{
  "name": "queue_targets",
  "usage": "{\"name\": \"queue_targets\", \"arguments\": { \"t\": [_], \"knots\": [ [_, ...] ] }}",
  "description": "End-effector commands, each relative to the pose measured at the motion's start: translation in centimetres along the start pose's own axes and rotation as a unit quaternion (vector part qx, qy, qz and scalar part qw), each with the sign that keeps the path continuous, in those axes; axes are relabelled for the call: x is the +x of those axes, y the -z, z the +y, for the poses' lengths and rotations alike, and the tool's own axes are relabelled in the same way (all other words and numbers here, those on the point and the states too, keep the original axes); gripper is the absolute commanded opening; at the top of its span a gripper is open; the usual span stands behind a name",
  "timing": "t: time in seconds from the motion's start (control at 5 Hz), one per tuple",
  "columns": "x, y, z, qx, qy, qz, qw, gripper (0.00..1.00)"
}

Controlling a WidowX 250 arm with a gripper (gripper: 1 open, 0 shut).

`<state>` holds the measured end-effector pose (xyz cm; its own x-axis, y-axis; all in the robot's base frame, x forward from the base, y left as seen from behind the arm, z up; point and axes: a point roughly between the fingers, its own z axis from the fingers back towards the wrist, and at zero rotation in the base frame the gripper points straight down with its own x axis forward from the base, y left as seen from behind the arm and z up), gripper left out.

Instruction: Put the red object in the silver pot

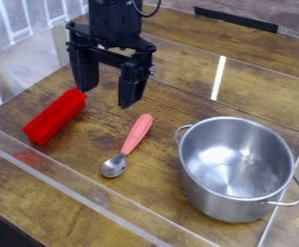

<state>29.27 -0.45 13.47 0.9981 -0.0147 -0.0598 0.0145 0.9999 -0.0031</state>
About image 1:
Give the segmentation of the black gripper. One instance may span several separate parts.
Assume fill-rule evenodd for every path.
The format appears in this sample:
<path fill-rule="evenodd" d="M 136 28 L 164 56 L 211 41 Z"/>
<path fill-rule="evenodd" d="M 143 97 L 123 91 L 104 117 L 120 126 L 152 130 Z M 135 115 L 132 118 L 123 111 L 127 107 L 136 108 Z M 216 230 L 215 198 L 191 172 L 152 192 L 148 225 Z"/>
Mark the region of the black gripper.
<path fill-rule="evenodd" d="M 131 107 L 143 96 L 156 46 L 140 37 L 141 19 L 157 11 L 143 11 L 143 0 L 89 0 L 87 24 L 69 21 L 67 51 L 75 83 L 85 93 L 99 83 L 99 64 L 120 65 L 120 55 L 109 48 L 131 49 L 135 61 L 124 62 L 119 77 L 119 106 Z"/>

